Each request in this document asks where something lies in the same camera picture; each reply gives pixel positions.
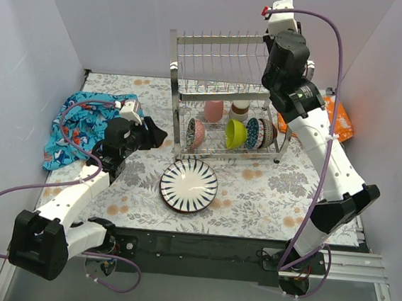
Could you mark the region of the pink patterned bowl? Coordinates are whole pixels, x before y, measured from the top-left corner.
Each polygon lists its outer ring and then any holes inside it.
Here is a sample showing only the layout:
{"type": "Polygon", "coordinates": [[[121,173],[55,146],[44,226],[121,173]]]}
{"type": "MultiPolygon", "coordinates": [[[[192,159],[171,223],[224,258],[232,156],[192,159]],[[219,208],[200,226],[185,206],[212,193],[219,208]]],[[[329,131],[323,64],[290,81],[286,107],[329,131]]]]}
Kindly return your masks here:
{"type": "Polygon", "coordinates": [[[205,141],[206,128],[200,120],[192,118],[186,129],[186,147],[189,150],[198,149],[205,141]]]}

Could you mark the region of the white plate blue rays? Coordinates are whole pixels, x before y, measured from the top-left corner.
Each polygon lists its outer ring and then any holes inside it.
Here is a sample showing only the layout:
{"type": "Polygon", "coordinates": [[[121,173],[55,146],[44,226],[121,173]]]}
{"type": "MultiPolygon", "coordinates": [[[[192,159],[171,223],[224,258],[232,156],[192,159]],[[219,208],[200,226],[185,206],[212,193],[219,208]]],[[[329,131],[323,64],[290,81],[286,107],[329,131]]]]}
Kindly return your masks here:
{"type": "Polygon", "coordinates": [[[193,200],[199,205],[210,205],[218,192],[214,170],[201,160],[182,159],[172,163],[160,178],[159,194],[170,200],[193,200]]]}

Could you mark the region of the pink plastic cup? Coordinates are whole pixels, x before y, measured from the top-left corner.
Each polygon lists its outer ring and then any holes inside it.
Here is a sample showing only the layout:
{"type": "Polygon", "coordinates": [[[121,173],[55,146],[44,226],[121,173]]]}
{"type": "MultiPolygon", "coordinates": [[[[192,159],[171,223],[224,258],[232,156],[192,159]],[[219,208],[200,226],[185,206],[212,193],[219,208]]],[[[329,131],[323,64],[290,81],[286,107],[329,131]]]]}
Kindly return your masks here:
{"type": "Polygon", "coordinates": [[[205,102],[205,106],[203,108],[203,117],[207,122],[217,123],[223,117],[223,101],[207,101],[205,102]]]}

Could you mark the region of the white brown steel cup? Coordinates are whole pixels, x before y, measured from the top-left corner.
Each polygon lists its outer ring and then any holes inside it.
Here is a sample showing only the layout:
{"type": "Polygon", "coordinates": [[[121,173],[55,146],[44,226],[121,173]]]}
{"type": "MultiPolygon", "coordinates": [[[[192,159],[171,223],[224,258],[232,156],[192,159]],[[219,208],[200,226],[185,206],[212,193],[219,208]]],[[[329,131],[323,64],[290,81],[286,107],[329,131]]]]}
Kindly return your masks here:
{"type": "Polygon", "coordinates": [[[229,118],[232,120],[238,120],[239,122],[243,122],[248,117],[248,111],[250,108],[250,101],[245,100],[237,100],[231,103],[231,108],[229,110],[229,118]]]}

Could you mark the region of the white blue patterned bowl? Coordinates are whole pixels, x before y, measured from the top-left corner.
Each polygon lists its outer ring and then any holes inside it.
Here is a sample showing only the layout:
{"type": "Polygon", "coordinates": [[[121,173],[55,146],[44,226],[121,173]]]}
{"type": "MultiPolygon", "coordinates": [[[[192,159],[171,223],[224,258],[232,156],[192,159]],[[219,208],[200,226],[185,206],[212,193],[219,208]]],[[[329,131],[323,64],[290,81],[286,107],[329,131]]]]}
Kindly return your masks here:
{"type": "Polygon", "coordinates": [[[246,124],[247,138],[245,140],[246,149],[257,149],[264,139],[263,123],[260,119],[250,118],[246,124]]]}

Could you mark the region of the beige bowl with patterned outside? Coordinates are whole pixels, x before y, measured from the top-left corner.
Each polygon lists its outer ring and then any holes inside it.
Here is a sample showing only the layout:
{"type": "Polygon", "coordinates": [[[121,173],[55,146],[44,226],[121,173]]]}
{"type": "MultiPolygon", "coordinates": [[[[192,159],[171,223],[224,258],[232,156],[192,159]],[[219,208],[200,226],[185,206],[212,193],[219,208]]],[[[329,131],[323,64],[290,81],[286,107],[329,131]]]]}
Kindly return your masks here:
{"type": "Polygon", "coordinates": [[[277,138],[277,129],[272,121],[267,119],[259,119],[263,127],[263,139],[259,149],[265,149],[272,145],[273,141],[277,138]]]}

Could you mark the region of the lime green bowl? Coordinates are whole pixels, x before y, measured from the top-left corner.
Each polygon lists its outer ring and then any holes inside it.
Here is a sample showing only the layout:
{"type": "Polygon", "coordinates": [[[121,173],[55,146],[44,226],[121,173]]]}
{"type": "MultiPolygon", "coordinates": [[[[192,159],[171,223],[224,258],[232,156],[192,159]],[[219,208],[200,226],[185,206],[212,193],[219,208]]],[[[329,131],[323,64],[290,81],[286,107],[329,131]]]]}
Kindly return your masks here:
{"type": "Polygon", "coordinates": [[[242,122],[230,119],[225,129],[227,149],[239,149],[247,139],[247,129],[242,122]]]}

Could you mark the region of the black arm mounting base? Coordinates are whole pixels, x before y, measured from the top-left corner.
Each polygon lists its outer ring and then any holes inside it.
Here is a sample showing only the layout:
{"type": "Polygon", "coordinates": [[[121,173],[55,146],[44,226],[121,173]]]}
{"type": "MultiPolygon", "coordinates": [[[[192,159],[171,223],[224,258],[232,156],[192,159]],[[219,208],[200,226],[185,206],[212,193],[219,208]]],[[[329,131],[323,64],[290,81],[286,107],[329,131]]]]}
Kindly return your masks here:
{"type": "Polygon", "coordinates": [[[210,278],[254,283],[293,296],[305,295],[311,278],[326,274],[322,252],[279,270],[286,245],[241,237],[115,228],[104,250],[90,249],[86,267],[104,278],[112,272],[210,278]]]}

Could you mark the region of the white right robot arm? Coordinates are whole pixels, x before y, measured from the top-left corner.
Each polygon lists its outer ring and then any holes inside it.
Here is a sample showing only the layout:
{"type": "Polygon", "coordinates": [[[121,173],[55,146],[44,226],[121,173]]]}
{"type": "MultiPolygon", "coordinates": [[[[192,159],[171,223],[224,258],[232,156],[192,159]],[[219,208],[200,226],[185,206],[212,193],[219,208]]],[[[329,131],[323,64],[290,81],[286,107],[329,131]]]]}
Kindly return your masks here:
{"type": "Polygon", "coordinates": [[[299,272],[333,232],[366,210],[380,191],[355,171],[335,136],[321,93],[305,75],[310,51],[297,22],[268,20],[264,41],[269,57],[262,85],[320,176],[316,197],[278,263],[299,272]]]}

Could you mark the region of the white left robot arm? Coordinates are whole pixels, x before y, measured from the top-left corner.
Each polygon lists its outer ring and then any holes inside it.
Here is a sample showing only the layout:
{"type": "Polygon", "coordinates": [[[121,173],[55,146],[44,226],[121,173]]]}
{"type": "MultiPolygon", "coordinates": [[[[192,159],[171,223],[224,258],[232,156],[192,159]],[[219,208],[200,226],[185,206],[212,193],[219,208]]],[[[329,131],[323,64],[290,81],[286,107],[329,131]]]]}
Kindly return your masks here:
{"type": "Polygon", "coordinates": [[[92,149],[93,159],[82,167],[74,185],[66,187],[36,211],[16,217],[9,262],[47,280],[55,279],[72,257],[91,250],[101,255],[117,248],[115,225],[92,217],[78,222],[80,212],[107,189],[125,169],[125,160],[138,150],[160,148],[167,133],[150,116],[141,123],[122,117],[109,120],[104,138],[92,149]]]}

